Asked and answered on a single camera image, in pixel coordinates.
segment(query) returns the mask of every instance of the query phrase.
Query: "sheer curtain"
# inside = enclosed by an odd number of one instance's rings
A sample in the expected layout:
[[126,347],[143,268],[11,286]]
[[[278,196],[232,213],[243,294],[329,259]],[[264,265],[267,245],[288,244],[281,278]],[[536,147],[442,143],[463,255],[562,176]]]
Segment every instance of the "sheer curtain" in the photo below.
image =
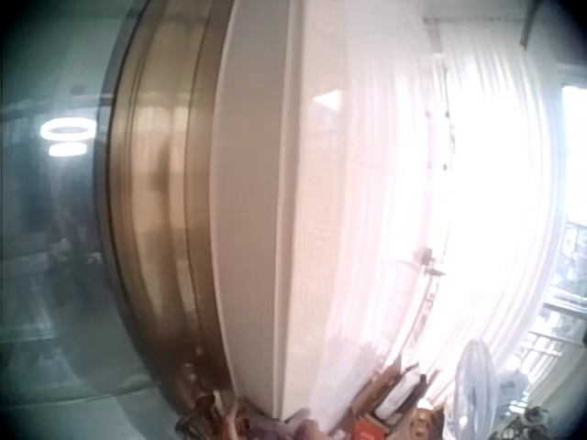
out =
[[440,369],[428,399],[451,392],[473,337],[497,369],[542,304],[563,227],[564,147],[555,64],[522,24],[441,22],[455,139],[443,278],[414,361]]
[[307,2],[304,36],[284,405],[330,429],[409,321],[443,112],[415,2]]

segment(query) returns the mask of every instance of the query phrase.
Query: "glass surface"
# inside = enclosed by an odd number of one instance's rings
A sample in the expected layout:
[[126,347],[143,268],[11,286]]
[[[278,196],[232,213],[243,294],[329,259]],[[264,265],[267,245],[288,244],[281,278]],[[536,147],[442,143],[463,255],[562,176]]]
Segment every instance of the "glass surface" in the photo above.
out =
[[[96,208],[96,153],[144,3],[28,2],[3,38],[1,398],[32,438],[90,438],[77,432],[89,414],[143,426],[96,438],[173,436],[175,415],[119,315]],[[124,397],[141,392],[139,407]],[[55,402],[77,424],[52,415]]]

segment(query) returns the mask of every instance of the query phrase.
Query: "red object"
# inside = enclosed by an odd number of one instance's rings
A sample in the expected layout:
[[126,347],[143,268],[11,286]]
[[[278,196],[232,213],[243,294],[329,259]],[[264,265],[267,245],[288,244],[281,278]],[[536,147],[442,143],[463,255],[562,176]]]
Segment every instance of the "red object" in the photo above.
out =
[[383,440],[381,428],[365,419],[359,419],[352,431],[352,440]]

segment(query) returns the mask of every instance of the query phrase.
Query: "white fan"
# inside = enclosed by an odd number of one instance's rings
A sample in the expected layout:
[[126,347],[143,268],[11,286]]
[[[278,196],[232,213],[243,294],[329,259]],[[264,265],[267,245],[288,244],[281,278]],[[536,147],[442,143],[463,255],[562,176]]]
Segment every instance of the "white fan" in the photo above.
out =
[[457,440],[486,440],[493,426],[498,387],[492,356],[480,339],[472,339],[463,350],[455,382]]

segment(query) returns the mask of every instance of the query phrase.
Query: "white panel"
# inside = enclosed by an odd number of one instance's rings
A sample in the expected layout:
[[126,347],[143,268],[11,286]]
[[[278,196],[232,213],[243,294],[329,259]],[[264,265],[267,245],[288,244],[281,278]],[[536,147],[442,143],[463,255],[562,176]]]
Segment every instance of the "white panel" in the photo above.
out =
[[225,350],[239,395],[278,416],[275,254],[289,2],[235,3],[216,97],[212,243]]

